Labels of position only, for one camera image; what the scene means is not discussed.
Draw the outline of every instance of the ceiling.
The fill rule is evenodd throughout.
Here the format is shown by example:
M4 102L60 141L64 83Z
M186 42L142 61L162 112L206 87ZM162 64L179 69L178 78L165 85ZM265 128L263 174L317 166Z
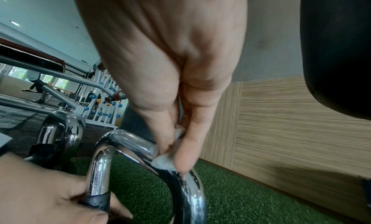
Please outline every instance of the ceiling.
M71 63L85 71L99 59L73 0L0 0L0 23L11 28L0 31L6 36L16 40L22 40L17 38L18 35L33 38L57 50L55 53L64 54L60 56L68 56L62 59L73 60ZM24 39L23 42L32 43L33 39Z

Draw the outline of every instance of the ceiling light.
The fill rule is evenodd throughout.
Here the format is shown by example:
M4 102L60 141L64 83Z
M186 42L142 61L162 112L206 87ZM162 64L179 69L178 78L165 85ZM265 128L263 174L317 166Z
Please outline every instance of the ceiling light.
M19 24L18 23L16 23L16 22L14 22L14 21L11 21L11 20L9 20L12 24L14 24L14 25L16 25L17 27L19 27Z

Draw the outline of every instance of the hand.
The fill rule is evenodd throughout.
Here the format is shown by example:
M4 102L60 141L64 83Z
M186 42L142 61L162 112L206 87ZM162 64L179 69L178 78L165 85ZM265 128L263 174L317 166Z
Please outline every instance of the hand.
M106 224L108 214L77 204L85 177L43 169L13 154L0 158L1 224ZM111 211L130 217L115 195Z
M245 39L247 0L76 0L110 74L161 153L174 142L178 97L187 133L174 166L196 163Z

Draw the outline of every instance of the wood panel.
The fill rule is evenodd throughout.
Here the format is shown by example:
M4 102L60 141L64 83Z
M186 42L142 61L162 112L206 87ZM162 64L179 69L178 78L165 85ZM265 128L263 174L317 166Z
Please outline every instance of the wood panel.
M201 158L231 169L242 82L233 82L219 101Z
M371 223L371 121L319 104L301 76L243 82L232 170Z

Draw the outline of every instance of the artificial grass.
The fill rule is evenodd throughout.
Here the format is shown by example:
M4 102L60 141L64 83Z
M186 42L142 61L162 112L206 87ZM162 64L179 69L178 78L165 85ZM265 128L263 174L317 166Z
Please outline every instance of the artificial grass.
M85 175L89 158L73 158L78 175ZM314 209L204 162L195 169L204 186L209 224L335 224L342 223ZM140 224L168 224L171 195L155 175L129 159L112 161L110 189Z

